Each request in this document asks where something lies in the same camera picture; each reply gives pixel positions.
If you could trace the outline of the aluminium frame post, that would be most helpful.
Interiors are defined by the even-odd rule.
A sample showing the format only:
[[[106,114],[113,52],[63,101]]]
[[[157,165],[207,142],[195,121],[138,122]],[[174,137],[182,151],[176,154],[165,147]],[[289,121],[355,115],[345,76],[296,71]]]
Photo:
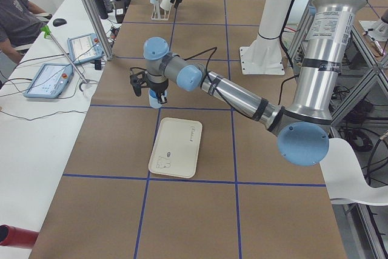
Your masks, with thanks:
[[[99,39],[99,42],[102,46],[105,57],[107,58],[108,61],[110,61],[113,57],[112,47],[108,41],[108,37],[105,33],[105,29],[103,28],[94,0],[81,0],[81,1],[84,5],[84,8],[89,17],[89,20],[92,23],[93,29]]]

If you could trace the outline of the red cylinder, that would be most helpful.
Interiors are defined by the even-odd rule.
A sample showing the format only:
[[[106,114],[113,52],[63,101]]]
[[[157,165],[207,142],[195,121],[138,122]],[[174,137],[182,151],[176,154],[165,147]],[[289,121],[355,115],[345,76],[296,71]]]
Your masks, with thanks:
[[[1,225],[1,246],[33,249],[39,232],[19,227]]]

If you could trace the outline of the teach pendant with red button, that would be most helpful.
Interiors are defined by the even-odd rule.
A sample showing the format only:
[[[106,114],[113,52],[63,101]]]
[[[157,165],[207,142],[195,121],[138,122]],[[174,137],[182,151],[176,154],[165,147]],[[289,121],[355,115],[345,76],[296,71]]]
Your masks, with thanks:
[[[43,63],[23,95],[26,98],[57,98],[72,76],[71,64]]]

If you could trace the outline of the white chair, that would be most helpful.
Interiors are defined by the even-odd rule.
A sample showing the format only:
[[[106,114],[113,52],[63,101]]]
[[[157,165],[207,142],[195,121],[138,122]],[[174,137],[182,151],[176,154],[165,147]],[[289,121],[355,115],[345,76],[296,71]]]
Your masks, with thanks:
[[[387,186],[373,188],[366,183],[355,152],[344,139],[329,140],[328,153],[319,165],[333,205],[387,205]]]

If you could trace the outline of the metal rod stand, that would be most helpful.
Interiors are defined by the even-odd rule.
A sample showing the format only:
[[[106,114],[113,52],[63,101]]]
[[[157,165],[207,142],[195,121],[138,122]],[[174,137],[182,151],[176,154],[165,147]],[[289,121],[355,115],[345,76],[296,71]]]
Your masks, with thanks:
[[[60,49],[60,51],[64,54],[64,56],[66,57],[66,59],[68,60],[68,62],[70,63],[70,65],[72,66],[73,70],[79,75],[80,79],[81,79],[81,82],[79,83],[79,90],[81,92],[83,92],[83,88],[82,86],[83,85],[87,85],[87,84],[98,84],[98,81],[97,80],[93,80],[93,79],[87,79],[84,74],[77,68],[77,66],[75,65],[74,61],[69,57],[69,55],[66,53],[65,49],[60,45],[59,41],[54,37],[53,33],[50,31],[49,29],[49,26],[48,25],[45,25],[41,28],[41,31],[44,32],[44,38],[47,39],[47,38],[50,38],[55,44],[56,46],[58,47],[58,49]]]

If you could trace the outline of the black computer mouse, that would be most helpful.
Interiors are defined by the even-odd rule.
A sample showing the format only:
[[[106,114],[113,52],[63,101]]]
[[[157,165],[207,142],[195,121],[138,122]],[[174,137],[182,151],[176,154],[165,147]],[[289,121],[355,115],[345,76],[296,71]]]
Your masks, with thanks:
[[[54,27],[59,27],[62,25],[65,25],[67,21],[64,18],[56,18],[53,20],[53,26]]]

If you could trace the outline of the pale green plastic cup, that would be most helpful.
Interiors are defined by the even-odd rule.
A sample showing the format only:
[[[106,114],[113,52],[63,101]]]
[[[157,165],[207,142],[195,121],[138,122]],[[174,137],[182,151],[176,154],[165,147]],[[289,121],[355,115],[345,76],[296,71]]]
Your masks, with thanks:
[[[163,9],[164,11],[169,12],[170,8],[172,6],[171,0],[162,0],[159,7]]]

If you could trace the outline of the seated person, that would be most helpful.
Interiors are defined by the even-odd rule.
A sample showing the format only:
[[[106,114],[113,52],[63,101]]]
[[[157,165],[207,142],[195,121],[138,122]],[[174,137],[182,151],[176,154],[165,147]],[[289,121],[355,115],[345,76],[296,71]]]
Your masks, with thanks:
[[[1,0],[1,51],[14,63],[23,56],[15,48],[32,44],[41,33],[45,23],[36,14],[51,14],[29,0]]]

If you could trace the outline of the cream plastic tray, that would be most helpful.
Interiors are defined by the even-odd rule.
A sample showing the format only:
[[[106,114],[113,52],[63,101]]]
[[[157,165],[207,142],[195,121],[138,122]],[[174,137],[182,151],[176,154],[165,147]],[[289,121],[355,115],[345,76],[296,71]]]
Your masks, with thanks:
[[[171,177],[193,177],[201,134],[202,124],[199,121],[163,118],[149,160],[149,171]]]

